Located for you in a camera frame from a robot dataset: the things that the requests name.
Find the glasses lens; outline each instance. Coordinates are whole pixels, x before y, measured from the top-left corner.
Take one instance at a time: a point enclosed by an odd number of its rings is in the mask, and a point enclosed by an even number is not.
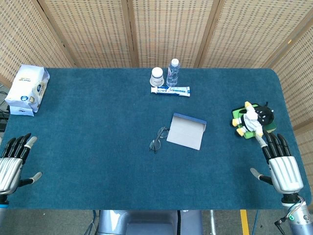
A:
[[[161,142],[160,140],[153,140],[151,141],[150,143],[150,147],[149,147],[151,150],[154,150],[154,151],[157,151],[161,148]]]
[[[160,128],[157,135],[160,136],[161,139],[166,138],[168,136],[168,129],[165,127]]]

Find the floor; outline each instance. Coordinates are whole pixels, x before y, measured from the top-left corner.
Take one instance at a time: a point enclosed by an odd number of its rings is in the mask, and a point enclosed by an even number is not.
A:
[[[6,87],[0,87],[0,91],[8,92]],[[0,94],[0,103],[5,95]],[[0,106],[5,110],[6,104]],[[256,210],[247,211],[249,234],[252,234]],[[260,210],[258,222],[255,226],[255,235],[278,235],[279,232],[274,222],[281,218],[284,212],[281,210]],[[92,211],[68,211],[68,210],[8,210],[0,235],[83,235],[92,221]],[[210,235],[210,213],[202,212],[203,234]],[[215,211],[215,223],[217,235],[242,235],[242,223],[240,211]],[[92,235],[98,224],[98,217],[92,229]],[[282,225],[286,235],[291,235],[288,224]]]

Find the stuffed animal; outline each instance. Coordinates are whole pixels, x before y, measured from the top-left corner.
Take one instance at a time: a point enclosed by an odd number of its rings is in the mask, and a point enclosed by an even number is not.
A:
[[[247,131],[255,131],[256,135],[262,137],[262,126],[268,125],[274,120],[274,111],[267,107],[267,104],[254,108],[251,103],[248,101],[245,102],[246,113],[240,118],[233,119],[231,122],[235,127],[239,124],[242,125],[241,128],[237,128],[236,130],[240,136],[243,136]]]

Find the toothpaste tube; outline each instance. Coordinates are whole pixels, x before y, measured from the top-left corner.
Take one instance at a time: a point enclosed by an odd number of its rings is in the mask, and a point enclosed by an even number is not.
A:
[[[190,96],[190,87],[151,87],[151,93]]]

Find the table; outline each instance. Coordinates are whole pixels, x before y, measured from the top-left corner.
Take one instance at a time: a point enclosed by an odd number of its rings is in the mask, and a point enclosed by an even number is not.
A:
[[[3,143],[38,137],[22,177],[42,171],[33,185],[9,197],[11,208],[32,209],[280,209],[281,195],[249,169],[269,175],[253,139],[235,135],[231,110],[245,101],[274,110],[311,201],[277,75],[270,69],[181,69],[190,97],[150,93],[151,69],[48,69],[34,117],[11,115]],[[149,143],[173,113],[207,121],[200,151],[162,140]]]

